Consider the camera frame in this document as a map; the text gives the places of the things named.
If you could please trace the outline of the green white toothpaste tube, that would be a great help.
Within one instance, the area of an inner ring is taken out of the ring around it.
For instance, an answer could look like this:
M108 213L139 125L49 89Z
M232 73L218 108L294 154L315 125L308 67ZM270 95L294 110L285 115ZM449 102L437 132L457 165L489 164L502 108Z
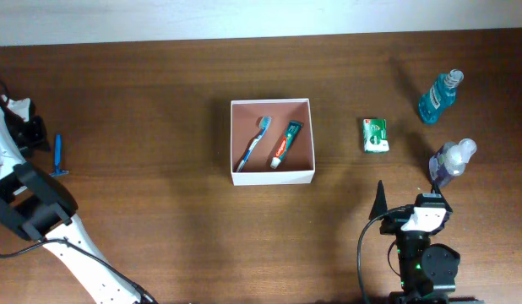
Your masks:
M282 140L278 146L278 149L275 151L275 155L272 158L270 163L270 167L272 169L276 169L282 160L285 158L287 151L291 147L295 137L302 129L303 124L298 121L289 121L287 129L284 131Z

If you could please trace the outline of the blue white toothbrush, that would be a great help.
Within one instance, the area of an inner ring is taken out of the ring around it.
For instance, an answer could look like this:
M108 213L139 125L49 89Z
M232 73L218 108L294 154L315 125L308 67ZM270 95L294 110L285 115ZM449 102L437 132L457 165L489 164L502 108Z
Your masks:
M260 131L252 139L251 143L248 145L246 153L244 154L244 156L241 158L240 162L238 163L237 172L241 172L243 170L244 166L248 162L248 159L249 159L251 153L253 152L253 150L259 143L259 141L263 138L263 136L266 134L267 130L269 129L271 122L272 122L272 117L270 117L270 116L263 116L259 119L258 128L260 129Z

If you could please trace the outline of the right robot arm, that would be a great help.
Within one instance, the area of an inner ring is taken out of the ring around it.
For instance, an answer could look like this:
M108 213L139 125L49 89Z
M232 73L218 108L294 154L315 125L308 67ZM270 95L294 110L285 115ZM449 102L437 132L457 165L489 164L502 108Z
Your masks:
M383 184L378 183L369 219L381 222L380 233L394 236L401 292L389 303L447 303L456 289L460 255L443 244L431 243L453 213L437 186L420 193L413 204L389 209Z

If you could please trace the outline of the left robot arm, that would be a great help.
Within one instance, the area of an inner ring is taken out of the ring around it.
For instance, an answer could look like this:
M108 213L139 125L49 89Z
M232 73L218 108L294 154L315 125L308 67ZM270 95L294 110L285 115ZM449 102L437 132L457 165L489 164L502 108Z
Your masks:
M48 151L46 127L28 98L14 100L0 79L0 223L31 248L55 255L97 303L154 303L141 285L112 267L84 228L72 194L32 164Z

